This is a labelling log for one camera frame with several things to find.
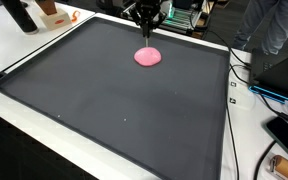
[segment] black tray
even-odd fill
[[[229,53],[92,18],[0,79],[0,92],[162,179],[219,179]]]

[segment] pink dough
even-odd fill
[[[142,66],[153,66],[162,60],[162,56],[157,49],[145,47],[135,53],[134,59]]]

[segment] person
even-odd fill
[[[258,48],[265,54],[277,55],[288,38],[288,0],[250,0],[232,47],[244,50],[265,15],[275,5],[273,18]]]

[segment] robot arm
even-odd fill
[[[161,3],[164,0],[136,0],[134,8],[130,9],[130,15],[137,25],[142,28],[143,36],[150,37],[153,29],[156,29],[165,20],[167,14],[161,12]]]

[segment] table surface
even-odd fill
[[[48,31],[39,17],[39,13],[42,11],[39,6],[35,1],[24,1],[29,5],[26,10],[39,28],[39,32],[34,35],[26,35],[6,11],[4,6],[0,6],[0,71],[95,14],[91,11],[56,3],[56,7],[66,11],[70,17],[75,10],[78,10],[81,14],[78,20],[72,23],[72,25]]]
[[[109,17],[103,14],[96,14],[95,16],[135,27],[132,22],[122,19]],[[157,29],[154,32],[217,49],[227,49],[224,46],[160,29]],[[10,72],[12,69],[18,67],[31,57],[41,52],[44,48],[50,46],[52,43],[49,43],[42,49],[39,49],[33,54],[29,55],[23,61],[17,63],[14,67],[10,68],[6,72]],[[250,60],[251,55],[249,53],[238,50],[235,52],[243,61],[248,62]],[[232,56],[231,64],[238,63],[239,62]],[[248,77],[248,73],[242,69],[237,68],[237,73],[243,79],[247,79]],[[248,91],[247,86],[240,82],[233,75],[233,73],[230,74],[230,81],[236,83],[236,87],[229,87],[228,98],[234,98],[237,102],[236,104],[229,104],[229,109],[240,167],[240,179],[253,179],[256,162],[272,141],[272,138],[261,126],[263,122],[274,118],[274,114],[268,110],[268,108],[266,108],[260,98]],[[286,108],[281,104],[271,100],[268,101],[276,110],[286,112]],[[141,167],[103,148],[91,140],[2,94],[0,94],[0,117],[32,136],[39,142],[45,144],[98,179],[158,179],[155,175],[151,174],[145,169],[142,169]],[[236,167],[234,162],[232,141],[228,121],[226,122],[221,171],[221,179],[225,180],[236,179]],[[268,161],[275,154],[280,154],[288,158],[288,155],[278,145],[275,145],[264,160],[258,179],[276,179],[268,172]]]

